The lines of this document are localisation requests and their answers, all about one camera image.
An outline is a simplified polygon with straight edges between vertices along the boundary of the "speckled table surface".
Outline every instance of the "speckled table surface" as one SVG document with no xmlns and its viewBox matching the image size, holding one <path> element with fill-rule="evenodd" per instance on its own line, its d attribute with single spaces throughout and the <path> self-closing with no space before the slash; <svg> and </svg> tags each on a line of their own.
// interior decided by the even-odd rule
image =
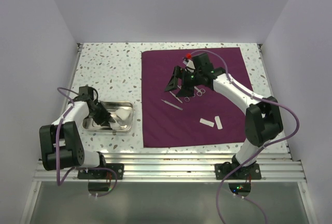
<svg viewBox="0 0 332 224">
<path fill-rule="evenodd" d="M 108 153 L 236 153 L 242 143 L 143 148 L 141 101 L 141 52 L 162 49 L 239 47 L 254 92 L 270 96 L 270 88 L 256 44 L 247 43 L 85 43 L 76 68 L 72 89 L 95 87 L 101 101 L 130 101 L 134 104 L 133 126 L 128 133 L 99 133 L 79 127 L 87 150 Z M 287 142 L 263 152 L 288 154 Z"/>
</svg>

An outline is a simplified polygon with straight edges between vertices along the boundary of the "black mounting bracket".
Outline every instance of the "black mounting bracket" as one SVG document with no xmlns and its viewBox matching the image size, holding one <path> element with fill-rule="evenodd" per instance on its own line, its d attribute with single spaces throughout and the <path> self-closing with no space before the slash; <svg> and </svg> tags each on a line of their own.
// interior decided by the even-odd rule
<svg viewBox="0 0 332 224">
<path fill-rule="evenodd" d="M 217 180 L 223 180 L 224 177 L 235 169 L 231 163 L 217 163 L 214 165 L 214 171 Z M 261 180 L 260 167 L 258 163 L 251 164 L 247 167 L 242 167 L 232 175 L 230 175 L 227 180 L 246 180 L 248 176 L 251 175 L 251 180 Z"/>
<path fill-rule="evenodd" d="M 118 180 L 122 180 L 123 172 L 125 170 L 125 165 L 123 163 L 107 163 L 106 168 L 113 170 Z M 86 172 L 85 170 L 78 171 L 77 179 L 81 180 L 94 180 L 94 179 L 106 179 L 107 172 L 104 170 L 89 170 Z"/>
</svg>

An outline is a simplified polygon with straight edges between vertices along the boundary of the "glass panel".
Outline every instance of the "glass panel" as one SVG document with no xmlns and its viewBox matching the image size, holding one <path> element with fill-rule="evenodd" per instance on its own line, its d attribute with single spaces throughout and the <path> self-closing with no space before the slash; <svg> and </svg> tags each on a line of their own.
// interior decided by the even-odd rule
<svg viewBox="0 0 332 224">
<path fill-rule="evenodd" d="M 87 182 L 44 182 L 31 223 L 221 223 L 215 206 L 216 183 L 119 183 L 108 196 L 88 197 Z M 297 183 L 256 183 L 250 199 L 269 224 L 308 223 Z M 220 208 L 227 223 L 264 223 L 260 210 L 234 198 L 226 184 Z"/>
</svg>

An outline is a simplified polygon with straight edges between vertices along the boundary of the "metal extrusion bar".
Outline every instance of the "metal extrusion bar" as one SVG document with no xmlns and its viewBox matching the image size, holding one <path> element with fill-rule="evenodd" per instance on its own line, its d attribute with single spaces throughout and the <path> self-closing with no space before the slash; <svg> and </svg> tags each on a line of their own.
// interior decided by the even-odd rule
<svg viewBox="0 0 332 224">
<path fill-rule="evenodd" d="M 232 154 L 132 154 L 106 153 L 107 163 L 124 164 L 124 182 L 206 182 L 216 183 L 214 165 L 230 161 Z M 301 162 L 285 158 L 285 154 L 262 154 L 260 165 L 262 180 L 255 182 L 305 182 Z M 67 181 L 78 180 L 77 171 L 71 172 Z M 45 171 L 38 163 L 34 181 L 55 181 L 55 171 Z"/>
</svg>

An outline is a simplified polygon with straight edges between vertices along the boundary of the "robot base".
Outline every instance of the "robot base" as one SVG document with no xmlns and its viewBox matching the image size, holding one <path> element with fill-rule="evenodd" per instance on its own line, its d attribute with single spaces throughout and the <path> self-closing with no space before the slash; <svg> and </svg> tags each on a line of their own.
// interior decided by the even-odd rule
<svg viewBox="0 0 332 224">
<path fill-rule="evenodd" d="M 224 177 L 236 167 L 236 164 L 230 162 L 215 164 L 214 169 L 216 173 L 216 179 L 224 179 Z M 249 175 L 251 175 L 251 180 L 261 180 L 260 168 L 257 163 L 240 168 L 238 171 L 230 175 L 227 180 L 246 180 Z"/>
</svg>

